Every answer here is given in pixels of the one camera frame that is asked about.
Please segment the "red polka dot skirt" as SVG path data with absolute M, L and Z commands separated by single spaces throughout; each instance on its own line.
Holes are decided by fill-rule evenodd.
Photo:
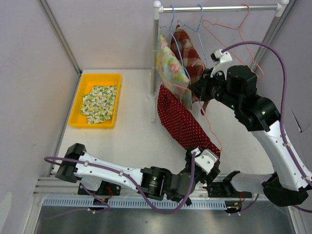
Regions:
M 157 112 L 163 127 L 182 148 L 208 149 L 220 158 L 221 150 L 207 136 L 192 113 L 164 85 L 159 89 Z

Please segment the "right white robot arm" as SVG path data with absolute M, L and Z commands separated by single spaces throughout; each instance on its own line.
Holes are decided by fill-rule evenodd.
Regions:
M 223 180 L 223 193 L 235 196 L 239 192 L 263 194 L 279 207 L 302 204 L 312 187 L 302 177 L 289 153 L 280 130 L 280 113 L 268 98 L 256 93 L 257 76 L 248 66 L 235 65 L 212 74 L 206 69 L 202 77 L 189 86 L 201 101 L 215 99 L 234 111 L 235 118 L 259 141 L 269 157 L 274 173 L 251 175 L 233 171 Z

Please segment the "lemon print cloth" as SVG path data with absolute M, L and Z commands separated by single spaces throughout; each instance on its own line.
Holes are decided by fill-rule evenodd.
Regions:
M 94 86 L 82 96 L 80 113 L 86 115 L 88 124 L 112 120 L 117 98 L 117 86 Z

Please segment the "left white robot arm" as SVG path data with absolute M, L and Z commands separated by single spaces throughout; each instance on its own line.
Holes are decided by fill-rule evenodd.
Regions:
M 95 195 L 102 194 L 108 182 L 154 200 L 180 202 L 195 190 L 197 183 L 209 184 L 220 173 L 219 159 L 209 149 L 190 147 L 185 161 L 185 168 L 178 174 L 159 167 L 125 167 L 100 160 L 87 153 L 83 144 L 75 143 L 68 148 L 56 178 L 72 183 L 79 180 Z

